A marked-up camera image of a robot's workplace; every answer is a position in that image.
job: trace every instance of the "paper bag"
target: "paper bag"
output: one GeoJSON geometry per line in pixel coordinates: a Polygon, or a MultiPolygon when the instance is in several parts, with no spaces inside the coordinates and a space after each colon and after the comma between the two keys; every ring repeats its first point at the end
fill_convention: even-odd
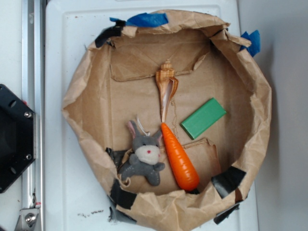
{"type": "Polygon", "coordinates": [[[263,162],[270,134],[271,88],[228,23],[203,13],[166,10],[168,24],[119,26],[117,36],[93,42],[63,100],[97,180],[117,210],[159,231],[189,231],[247,197],[263,162]],[[146,130],[160,128],[155,72],[169,59],[179,80],[166,123],[184,145],[200,176],[199,194],[181,190],[161,141],[161,184],[142,176],[121,182],[107,148],[129,150],[126,123],[138,115],[146,130]],[[192,141],[180,123],[215,97],[227,111],[192,141]]]}

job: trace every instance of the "orange carrot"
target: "orange carrot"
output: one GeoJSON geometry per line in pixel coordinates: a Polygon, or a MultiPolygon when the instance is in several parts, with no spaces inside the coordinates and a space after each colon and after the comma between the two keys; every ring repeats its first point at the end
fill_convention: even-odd
{"type": "Polygon", "coordinates": [[[162,123],[161,128],[169,162],[179,187],[187,191],[196,189],[199,176],[192,162],[167,124],[162,123]]]}

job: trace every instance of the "bunny face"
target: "bunny face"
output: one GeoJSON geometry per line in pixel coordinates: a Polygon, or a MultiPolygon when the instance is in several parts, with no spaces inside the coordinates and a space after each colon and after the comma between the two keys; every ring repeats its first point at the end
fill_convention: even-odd
{"type": "Polygon", "coordinates": [[[161,131],[153,136],[143,136],[139,133],[134,121],[129,121],[128,128],[133,136],[133,150],[138,159],[146,164],[156,165],[160,157],[161,131]]]}

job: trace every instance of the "seashell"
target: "seashell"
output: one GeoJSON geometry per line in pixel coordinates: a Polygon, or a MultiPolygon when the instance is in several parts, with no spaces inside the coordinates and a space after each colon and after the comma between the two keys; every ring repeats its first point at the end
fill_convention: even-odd
{"type": "Polygon", "coordinates": [[[178,79],[174,77],[174,69],[169,60],[166,60],[164,64],[161,65],[161,70],[156,72],[156,84],[160,93],[160,115],[162,122],[165,122],[168,105],[173,95],[178,88],[178,79]]]}

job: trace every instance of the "green foam block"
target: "green foam block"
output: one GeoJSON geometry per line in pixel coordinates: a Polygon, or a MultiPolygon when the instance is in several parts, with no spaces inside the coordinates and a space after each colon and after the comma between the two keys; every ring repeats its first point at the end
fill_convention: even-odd
{"type": "Polygon", "coordinates": [[[217,100],[212,98],[185,119],[181,127],[194,140],[226,113],[217,100]]]}

